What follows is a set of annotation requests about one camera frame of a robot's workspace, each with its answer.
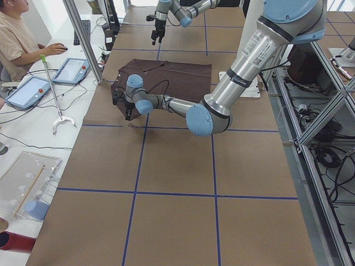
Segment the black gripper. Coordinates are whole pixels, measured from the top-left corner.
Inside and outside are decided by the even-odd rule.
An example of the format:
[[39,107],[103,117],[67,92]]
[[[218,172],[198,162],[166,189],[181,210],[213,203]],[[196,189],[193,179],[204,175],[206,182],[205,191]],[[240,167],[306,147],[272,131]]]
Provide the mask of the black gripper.
[[166,21],[165,20],[155,20],[155,29],[152,31],[151,34],[151,39],[152,39],[152,45],[156,44],[156,39],[158,39],[158,42],[161,43],[164,36],[165,36],[165,27],[166,27]]
[[125,105],[125,108],[126,108],[126,110],[125,110],[125,120],[131,120],[132,112],[135,109],[135,104],[131,103],[131,102],[128,102],[128,101],[125,101],[124,105]]

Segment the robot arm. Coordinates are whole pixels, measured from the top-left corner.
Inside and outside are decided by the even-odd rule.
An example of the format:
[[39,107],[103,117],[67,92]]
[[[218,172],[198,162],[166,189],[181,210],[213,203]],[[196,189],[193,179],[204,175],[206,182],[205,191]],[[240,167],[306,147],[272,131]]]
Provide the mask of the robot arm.
[[283,45],[320,40],[326,30],[326,13],[326,1],[264,1],[256,31],[212,93],[204,95],[199,103],[165,94],[150,95],[142,77],[133,74],[122,96],[126,120],[131,119],[133,110],[145,115],[163,109],[184,116],[188,129],[197,136],[226,131],[232,121],[230,108],[270,58]]
[[198,1],[189,7],[183,7],[179,1],[176,0],[162,0],[158,1],[154,14],[146,16],[146,20],[155,22],[155,29],[152,30],[151,39],[152,45],[155,45],[156,40],[161,43],[165,36],[166,21],[168,14],[171,14],[178,20],[180,25],[184,28],[188,27],[192,20],[204,13],[208,9],[213,9],[218,6],[220,1],[205,0]]

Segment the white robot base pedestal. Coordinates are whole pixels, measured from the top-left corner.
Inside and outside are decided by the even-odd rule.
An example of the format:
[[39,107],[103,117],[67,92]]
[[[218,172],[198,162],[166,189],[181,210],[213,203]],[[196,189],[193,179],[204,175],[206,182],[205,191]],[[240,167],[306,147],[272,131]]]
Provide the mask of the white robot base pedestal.
[[[236,59],[234,63],[237,62],[242,56],[245,55],[243,52],[243,48],[247,46],[248,41],[250,38],[253,37],[256,26],[257,26],[257,19],[263,12],[263,3],[264,1],[242,1],[243,3],[240,6],[244,9],[245,15],[245,24],[242,30],[242,36],[239,43],[238,51]],[[242,97],[252,97],[252,98],[259,98],[260,91],[259,85],[263,87],[263,83],[261,78],[255,77],[250,86],[242,92]]]

